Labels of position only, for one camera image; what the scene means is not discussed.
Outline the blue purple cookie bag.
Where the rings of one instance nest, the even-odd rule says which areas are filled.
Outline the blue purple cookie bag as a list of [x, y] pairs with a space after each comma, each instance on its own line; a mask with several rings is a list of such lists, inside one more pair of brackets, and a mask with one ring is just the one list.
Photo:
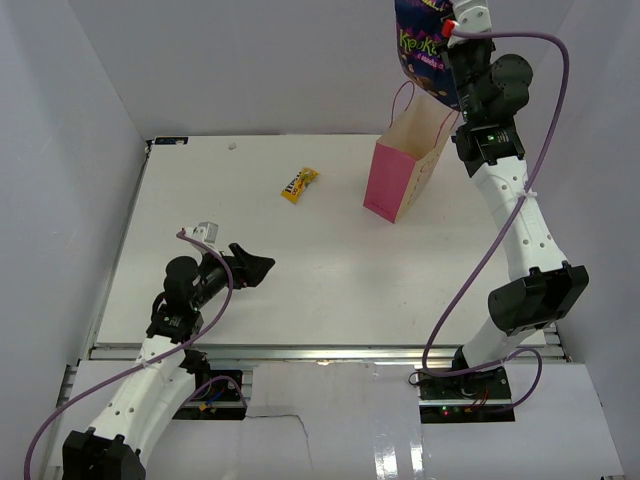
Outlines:
[[405, 75], [445, 106], [458, 111], [453, 77], [438, 54], [442, 22], [452, 13], [449, 1], [395, 0], [396, 45]]

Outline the yellow candy pack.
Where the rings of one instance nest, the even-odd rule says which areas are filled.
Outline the yellow candy pack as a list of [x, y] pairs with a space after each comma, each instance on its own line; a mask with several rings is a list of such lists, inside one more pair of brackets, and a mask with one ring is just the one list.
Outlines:
[[281, 191], [281, 196], [292, 204], [297, 204], [304, 191], [319, 175], [320, 173], [313, 168], [302, 168], [296, 177]]

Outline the pink cream paper bag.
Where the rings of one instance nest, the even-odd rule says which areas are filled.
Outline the pink cream paper bag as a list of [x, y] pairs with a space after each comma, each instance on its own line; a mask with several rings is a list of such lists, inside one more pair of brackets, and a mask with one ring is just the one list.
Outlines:
[[413, 95], [376, 140], [363, 206], [397, 222], [431, 178], [458, 117], [430, 94]]

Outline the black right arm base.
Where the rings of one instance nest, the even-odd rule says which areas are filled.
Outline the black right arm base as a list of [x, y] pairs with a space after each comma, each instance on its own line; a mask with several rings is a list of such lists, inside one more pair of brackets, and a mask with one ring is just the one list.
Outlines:
[[503, 367], [455, 377], [412, 372], [408, 383], [418, 391], [423, 425], [511, 423], [511, 389]]

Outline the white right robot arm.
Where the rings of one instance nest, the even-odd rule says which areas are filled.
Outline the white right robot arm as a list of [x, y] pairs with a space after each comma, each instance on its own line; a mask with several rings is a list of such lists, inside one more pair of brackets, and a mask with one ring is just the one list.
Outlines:
[[535, 331], [564, 318], [589, 282], [557, 246], [533, 191], [514, 116], [529, 100], [533, 71], [521, 56], [491, 58], [490, 39], [467, 40], [443, 56], [463, 123], [453, 141], [483, 195], [506, 254], [509, 281], [488, 296], [489, 318], [455, 354], [451, 384], [461, 397], [484, 391], [483, 368], [503, 361]]

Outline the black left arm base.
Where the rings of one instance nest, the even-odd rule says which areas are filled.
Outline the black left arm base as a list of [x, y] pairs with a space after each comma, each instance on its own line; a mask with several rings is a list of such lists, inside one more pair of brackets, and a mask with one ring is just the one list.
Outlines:
[[243, 420], [243, 372], [216, 370], [204, 352], [187, 350], [181, 367], [194, 376], [194, 395], [173, 416], [174, 420]]

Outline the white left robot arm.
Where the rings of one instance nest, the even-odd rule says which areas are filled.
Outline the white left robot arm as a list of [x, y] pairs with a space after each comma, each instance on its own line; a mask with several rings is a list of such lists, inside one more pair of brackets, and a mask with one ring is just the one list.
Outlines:
[[237, 243], [230, 244], [228, 256], [202, 242], [192, 244], [202, 259], [179, 256], [167, 264], [133, 373], [123, 377], [86, 430], [65, 439], [63, 478], [145, 478], [151, 453], [174, 414], [189, 398], [209, 392], [206, 356], [192, 347], [203, 326], [202, 308], [221, 290], [257, 287], [275, 261]]

